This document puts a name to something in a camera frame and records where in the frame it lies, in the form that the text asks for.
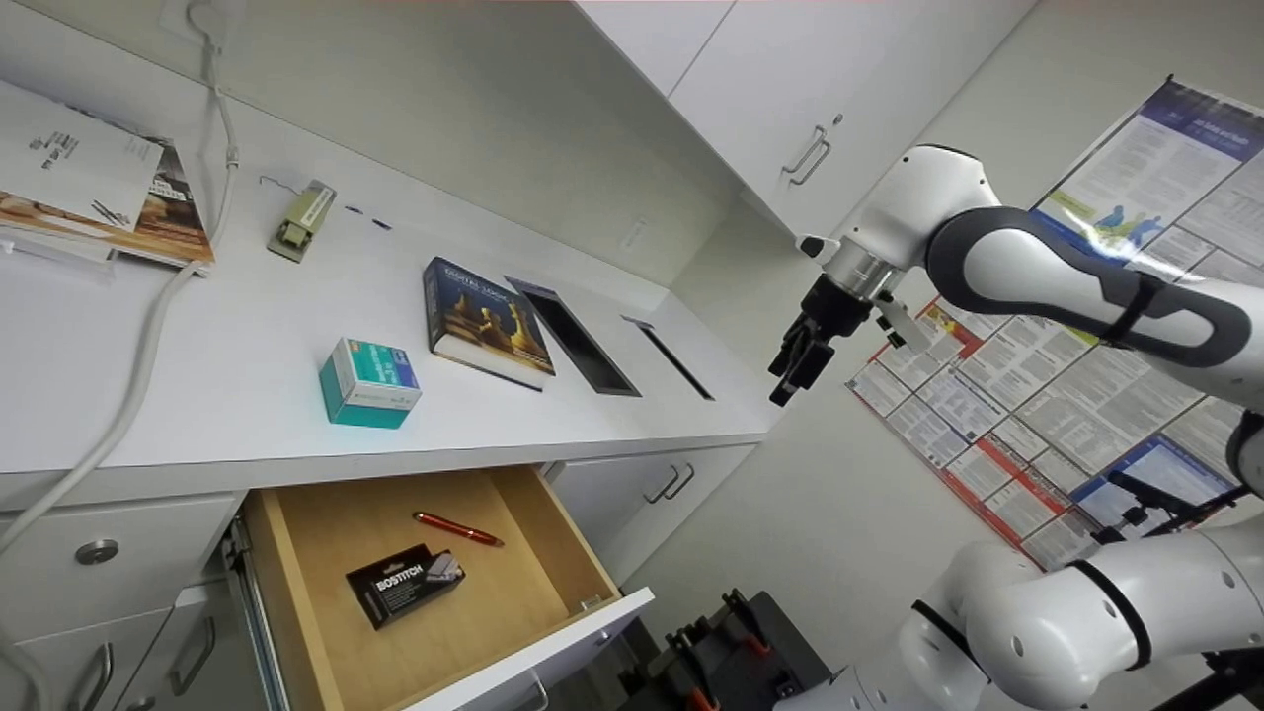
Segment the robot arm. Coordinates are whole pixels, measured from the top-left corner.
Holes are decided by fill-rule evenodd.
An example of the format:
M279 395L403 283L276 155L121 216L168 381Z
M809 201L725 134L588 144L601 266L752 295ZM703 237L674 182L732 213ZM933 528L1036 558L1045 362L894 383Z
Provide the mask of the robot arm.
M1240 402L1227 462L1264 491L1264 287L1070 244L1000 204L974 158L941 147L916 147L857 208L781 341L775 402L809 386L831 341L862 328L911 266L969 312L1052 315ZM1057 571L991 545L964 552L878 657L784 707L974 707L989 678L1029 707L1075 707L1153 657L1261 648L1261 607L1264 517L1104 545Z

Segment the wall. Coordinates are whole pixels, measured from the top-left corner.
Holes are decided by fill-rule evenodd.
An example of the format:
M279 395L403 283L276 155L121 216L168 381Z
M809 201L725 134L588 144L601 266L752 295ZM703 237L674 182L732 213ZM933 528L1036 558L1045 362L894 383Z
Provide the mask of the wall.
M991 170L994 190L1029 204L1114 117L1169 72L1264 108L1264 0L1041 0L1012 43L929 129ZM781 234L744 208L678 275L752 367L770 362L799 295L812 282ZM748 462L634 579L674 627L709 614L719 591L770 589L831 664L857 660L946 564L989 536L946 491L850 395L844 377L874 353L874 332L802 395ZM1198 660L1116 675L1093 707L1153 707L1198 678Z
M162 28L162 0L22 3L195 76L196 43ZM224 92L658 283L734 199L570 0L246 0Z

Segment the teal box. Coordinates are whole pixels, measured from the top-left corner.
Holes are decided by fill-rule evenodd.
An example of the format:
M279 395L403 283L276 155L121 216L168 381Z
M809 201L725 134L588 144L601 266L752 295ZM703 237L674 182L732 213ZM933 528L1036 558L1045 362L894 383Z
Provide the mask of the teal box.
M329 423L403 427L424 386L403 348L338 341L321 367Z

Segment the red pen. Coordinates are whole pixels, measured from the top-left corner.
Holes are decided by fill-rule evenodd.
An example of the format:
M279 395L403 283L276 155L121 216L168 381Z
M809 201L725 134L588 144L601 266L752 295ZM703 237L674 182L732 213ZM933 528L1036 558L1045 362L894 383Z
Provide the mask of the red pen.
M461 521L437 517L437 512L429 512L429 510L416 510L411 517L416 517L417 525L470 536L470 541L479 541L479 545L507 545L503 536L495 536L495 533L486 533L486 528L479 528L479 525L461 525Z

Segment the small object on counter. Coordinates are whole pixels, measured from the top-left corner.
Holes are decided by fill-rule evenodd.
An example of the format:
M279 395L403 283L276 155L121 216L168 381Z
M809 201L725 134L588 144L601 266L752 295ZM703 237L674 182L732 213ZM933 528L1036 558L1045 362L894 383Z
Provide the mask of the small object on counter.
M426 545L346 571L346 586L354 589L371 627L383 627L457 579L467 579L467 569L447 549L429 552Z
M424 386L403 348L338 341L321 367L329 423L403 427Z
M433 258L424 273L424 304L433 357L532 390L553 381L538 308L520 294Z
M324 220L324 213L329 213L329 204L333 204L333 199L334 194L324 182L310 182L299 199L291 199L284 216L279 216L279 226L276 226L276 234L271 234L271 241L267 241L267 254L299 266L309 244L310 244L310 237L314 237L314 230L321 230L321 220Z
M503 536L495 536L495 533L486 533L486 528L479 528L479 525L461 525L461 521L437 517L437 512L429 512L429 510L416 510L411 517L416 517L417 525L447 528L447 533L453 533L453 536L470 536L470 541L479 541L479 545L507 545Z

